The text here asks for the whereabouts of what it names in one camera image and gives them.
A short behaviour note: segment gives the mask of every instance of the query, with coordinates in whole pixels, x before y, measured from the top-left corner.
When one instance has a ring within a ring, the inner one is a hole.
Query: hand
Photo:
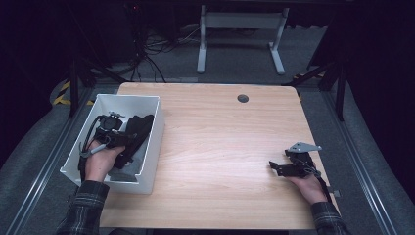
[[[323,189],[321,188],[320,182],[313,174],[309,174],[305,178],[286,178],[299,187],[302,195],[311,205],[320,202],[328,202]]]
[[[100,146],[98,141],[93,141],[90,149]],[[88,157],[85,166],[85,180],[104,182],[105,176],[113,168],[116,156],[124,151],[125,147],[103,149]]]

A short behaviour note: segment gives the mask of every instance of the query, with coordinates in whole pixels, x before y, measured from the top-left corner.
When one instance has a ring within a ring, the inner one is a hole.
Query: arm
[[[97,146],[99,143],[92,142],[91,148]],[[101,212],[110,190],[103,182],[116,156],[123,150],[124,147],[104,149],[88,158],[85,181],[79,187],[56,234],[99,234]]]
[[[305,178],[286,177],[296,184],[311,204],[315,228],[322,234],[350,234],[335,206],[327,201],[318,179],[309,174]]]

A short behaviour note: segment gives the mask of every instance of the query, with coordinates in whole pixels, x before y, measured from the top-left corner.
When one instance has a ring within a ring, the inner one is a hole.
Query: metal bracket
[[[106,147],[107,147],[107,144],[102,144],[102,145],[96,147],[95,149],[88,150],[87,152],[82,152],[81,149],[80,149],[80,142],[79,142],[79,153],[80,153],[79,155],[82,158],[86,159],[86,158],[89,158],[91,155],[100,152],[101,150],[105,149]]]
[[[305,144],[302,142],[297,142],[295,145],[291,146],[290,149],[288,149],[289,152],[292,153],[306,153],[310,151],[320,151],[323,148],[321,146],[315,146],[310,144]]]
[[[340,190],[334,189],[331,186],[327,186],[327,189],[329,190],[329,192],[331,194],[333,194],[333,196],[335,196],[335,198],[341,198],[342,197],[342,193],[340,192]]]

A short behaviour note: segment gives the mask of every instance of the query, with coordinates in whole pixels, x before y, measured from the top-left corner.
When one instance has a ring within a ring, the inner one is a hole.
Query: metal rail
[[[91,93],[92,89],[86,88],[82,92],[80,104],[86,104],[89,97],[91,96]],[[33,181],[26,198],[24,199],[18,213],[13,219],[6,234],[22,234],[23,229],[27,224],[27,221],[31,213],[33,212],[34,207],[39,201],[39,198],[42,195],[43,190],[45,189],[46,184],[48,183],[52,175],[52,172],[55,169],[56,164],[58,163],[59,157],[62,155],[64,146],[67,143],[68,135],[73,129],[73,126],[79,118],[79,114],[84,109],[84,107],[85,105],[81,105],[79,109],[77,109],[77,112],[74,114],[74,116],[72,118],[67,119],[57,142],[55,143],[45,164],[40,169],[36,179]]]
[[[329,107],[330,115],[332,119],[335,121],[337,129],[342,134],[342,138],[346,144],[346,148],[348,151],[348,159],[350,160],[351,166],[353,167],[354,172],[356,173],[357,179],[360,182],[366,199],[373,211],[373,214],[376,217],[376,220],[379,223],[382,232],[388,235],[397,234],[391,221],[391,218],[384,207],[381,196],[379,195],[376,186],[370,178],[369,172],[367,171],[363,161],[360,158],[359,152],[357,151],[357,148],[350,136],[350,133],[347,130],[346,125],[343,122],[339,121],[337,117],[335,101],[333,97],[330,95],[329,92],[321,92],[321,94],[326,105]]]

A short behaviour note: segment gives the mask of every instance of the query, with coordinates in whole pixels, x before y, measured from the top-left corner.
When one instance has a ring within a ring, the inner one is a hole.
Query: round hole
[[[238,101],[241,103],[247,103],[250,98],[247,95],[241,94],[238,96]]]

